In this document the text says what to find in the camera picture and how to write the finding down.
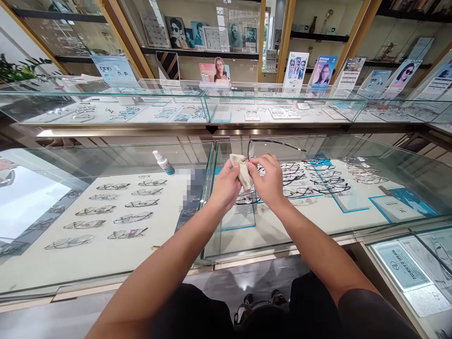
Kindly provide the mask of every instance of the person's left hand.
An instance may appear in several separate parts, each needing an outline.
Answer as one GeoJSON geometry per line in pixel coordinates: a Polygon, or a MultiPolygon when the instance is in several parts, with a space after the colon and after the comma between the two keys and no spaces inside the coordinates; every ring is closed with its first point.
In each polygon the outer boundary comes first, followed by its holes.
{"type": "Polygon", "coordinates": [[[209,200],[211,206],[223,210],[225,213],[232,208],[242,188],[242,184],[238,179],[240,173],[239,164],[235,163],[231,169],[232,166],[231,159],[228,159],[215,180],[209,200]]]}

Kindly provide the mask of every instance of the poster of woman with glasses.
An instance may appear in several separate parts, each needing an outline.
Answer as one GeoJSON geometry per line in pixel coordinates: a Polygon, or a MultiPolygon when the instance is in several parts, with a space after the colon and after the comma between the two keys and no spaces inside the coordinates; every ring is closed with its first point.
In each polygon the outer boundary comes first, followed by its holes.
{"type": "Polygon", "coordinates": [[[406,59],[394,73],[388,89],[403,90],[421,63],[422,60],[406,59]]]}
{"type": "Polygon", "coordinates": [[[182,18],[166,16],[165,20],[168,27],[171,47],[189,49],[187,39],[185,37],[184,25],[182,24],[182,18]]]}

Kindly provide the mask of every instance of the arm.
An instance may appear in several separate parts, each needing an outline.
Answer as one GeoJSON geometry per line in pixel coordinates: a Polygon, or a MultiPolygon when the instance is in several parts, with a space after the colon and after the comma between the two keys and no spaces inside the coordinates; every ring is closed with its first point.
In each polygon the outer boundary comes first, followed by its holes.
{"type": "Polygon", "coordinates": [[[87,339],[142,338],[150,320],[182,283],[242,187],[238,164],[228,160],[209,202],[149,256],[113,295],[87,339]]]}
{"type": "Polygon", "coordinates": [[[348,254],[283,195],[283,173],[275,156],[265,154],[251,159],[248,169],[259,196],[281,220],[303,259],[323,282],[336,305],[348,290],[364,289],[379,294],[348,254]],[[255,166],[257,163],[265,169],[262,178],[255,166]]]}

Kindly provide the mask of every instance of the person's right hand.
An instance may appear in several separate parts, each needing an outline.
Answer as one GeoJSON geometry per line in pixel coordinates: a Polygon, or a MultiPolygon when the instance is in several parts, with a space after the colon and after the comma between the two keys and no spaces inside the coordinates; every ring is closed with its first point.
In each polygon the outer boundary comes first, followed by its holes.
{"type": "Polygon", "coordinates": [[[253,158],[247,163],[247,166],[259,197],[269,208],[272,209],[277,204],[287,200],[283,194],[283,172],[274,155],[264,154],[261,157],[253,158]],[[265,169],[263,177],[259,175],[256,164],[261,164],[265,169]]]}

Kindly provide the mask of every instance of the tiled floor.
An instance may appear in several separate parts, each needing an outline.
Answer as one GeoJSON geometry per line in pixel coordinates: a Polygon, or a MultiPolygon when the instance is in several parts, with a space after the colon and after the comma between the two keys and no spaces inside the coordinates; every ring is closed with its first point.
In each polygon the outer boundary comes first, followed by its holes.
{"type": "MultiPolygon", "coordinates": [[[[308,272],[300,256],[293,256],[196,274],[184,282],[195,285],[209,298],[226,302],[233,316],[248,293],[255,301],[268,300],[272,290],[279,289],[289,299],[292,280],[308,272]]],[[[112,295],[102,293],[0,313],[0,338],[83,338],[112,295]]]]}

